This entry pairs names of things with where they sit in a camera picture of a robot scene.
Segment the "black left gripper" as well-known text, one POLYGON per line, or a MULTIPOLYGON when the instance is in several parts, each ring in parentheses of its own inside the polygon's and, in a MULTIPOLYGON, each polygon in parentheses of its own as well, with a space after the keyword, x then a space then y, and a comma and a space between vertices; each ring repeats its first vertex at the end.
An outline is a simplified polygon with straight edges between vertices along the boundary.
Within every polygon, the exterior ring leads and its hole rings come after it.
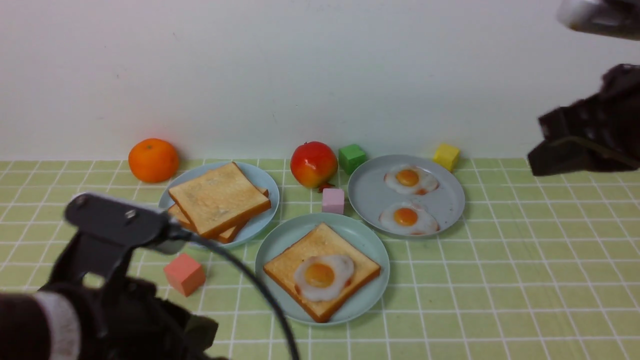
POLYGON ((50 360, 198 360, 219 323, 157 296, 128 276, 133 254, 153 242, 74 235, 39 290, 50 360))

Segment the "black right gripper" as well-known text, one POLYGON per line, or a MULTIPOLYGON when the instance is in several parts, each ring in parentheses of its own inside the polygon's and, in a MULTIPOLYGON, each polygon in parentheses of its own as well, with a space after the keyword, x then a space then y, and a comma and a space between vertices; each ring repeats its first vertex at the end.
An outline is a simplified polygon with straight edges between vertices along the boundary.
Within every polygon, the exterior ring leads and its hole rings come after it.
POLYGON ((538 118, 542 142, 528 153, 532 175, 626 173, 640 168, 640 68, 618 64, 599 91, 538 118))

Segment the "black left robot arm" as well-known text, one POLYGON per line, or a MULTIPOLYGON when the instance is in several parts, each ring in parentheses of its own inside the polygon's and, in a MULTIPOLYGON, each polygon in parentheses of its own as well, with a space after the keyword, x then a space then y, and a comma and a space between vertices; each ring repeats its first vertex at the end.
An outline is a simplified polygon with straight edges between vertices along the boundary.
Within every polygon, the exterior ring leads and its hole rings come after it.
POLYGON ((74 237, 48 281, 1 294, 3 360, 205 360, 219 325, 128 276, 134 249, 74 237))

